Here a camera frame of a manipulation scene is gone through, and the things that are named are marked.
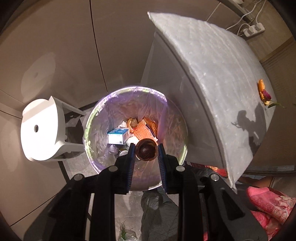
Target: metal bolt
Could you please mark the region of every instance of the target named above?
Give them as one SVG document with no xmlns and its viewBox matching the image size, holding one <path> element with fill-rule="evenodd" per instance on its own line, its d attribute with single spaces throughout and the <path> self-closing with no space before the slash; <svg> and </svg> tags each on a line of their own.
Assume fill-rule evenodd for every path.
<svg viewBox="0 0 296 241">
<path fill-rule="evenodd" d="M 220 179 L 220 177 L 217 174 L 212 174 L 211 179 L 216 182 Z"/>
<path fill-rule="evenodd" d="M 185 171 L 185 167 L 184 166 L 176 166 L 176 170 L 178 172 L 183 172 L 183 171 Z"/>
<path fill-rule="evenodd" d="M 76 175 L 74 176 L 74 180 L 75 180 L 75 181 L 80 181 L 82 178 L 83 178 L 83 175 L 82 175 L 82 174 L 76 174 Z"/>
<path fill-rule="evenodd" d="M 110 167 L 108 168 L 108 170 L 109 170 L 110 172 L 116 172 L 116 171 L 118 170 L 118 167 L 117 167 L 117 166 L 110 166 Z"/>
</svg>

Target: power strip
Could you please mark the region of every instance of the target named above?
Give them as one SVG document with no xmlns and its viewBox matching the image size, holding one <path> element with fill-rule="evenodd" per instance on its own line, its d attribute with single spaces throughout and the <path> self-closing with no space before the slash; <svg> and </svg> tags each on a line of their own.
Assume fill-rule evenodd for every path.
<svg viewBox="0 0 296 241">
<path fill-rule="evenodd" d="M 257 23 L 256 25 L 252 25 L 249 28 L 245 28 L 243 30 L 244 35 L 246 37 L 254 36 L 255 34 L 259 34 L 265 31 L 265 28 L 262 23 Z"/>
</svg>

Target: trash can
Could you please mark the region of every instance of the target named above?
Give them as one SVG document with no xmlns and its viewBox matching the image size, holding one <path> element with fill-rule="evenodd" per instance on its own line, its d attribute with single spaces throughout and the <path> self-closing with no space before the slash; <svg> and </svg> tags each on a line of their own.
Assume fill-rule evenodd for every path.
<svg viewBox="0 0 296 241">
<path fill-rule="evenodd" d="M 183 164 L 187 154 L 187 127 L 173 102 L 164 94 L 147 87 L 130 86 L 119 89 L 100 100 L 86 123 L 84 145 L 87 157 L 97 173 L 114 165 L 117 148 L 108 144 L 108 132 L 122 121 L 144 117 L 157 125 L 158 143 L 163 143 L 169 155 Z M 136 160 L 131 191 L 144 191 L 161 185 L 157 158 L 153 161 Z"/>
</svg>

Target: box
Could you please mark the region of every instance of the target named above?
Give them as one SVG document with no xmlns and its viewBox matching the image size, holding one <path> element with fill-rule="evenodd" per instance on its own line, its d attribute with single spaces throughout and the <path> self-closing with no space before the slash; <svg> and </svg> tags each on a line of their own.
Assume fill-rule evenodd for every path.
<svg viewBox="0 0 296 241">
<path fill-rule="evenodd" d="M 129 137 L 128 128 L 116 128 L 108 132 L 108 144 L 124 145 Z"/>
</svg>

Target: stool seat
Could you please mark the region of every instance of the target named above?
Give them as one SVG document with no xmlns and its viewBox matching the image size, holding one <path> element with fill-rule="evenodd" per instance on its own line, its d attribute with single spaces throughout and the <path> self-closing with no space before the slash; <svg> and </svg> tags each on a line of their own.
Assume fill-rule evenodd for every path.
<svg viewBox="0 0 296 241">
<path fill-rule="evenodd" d="M 65 152 L 83 151 L 83 144 L 65 142 L 66 127 L 63 108 L 85 115 L 85 112 L 57 98 L 37 99 L 23 110 L 21 143 L 31 161 L 45 161 Z"/>
</svg>

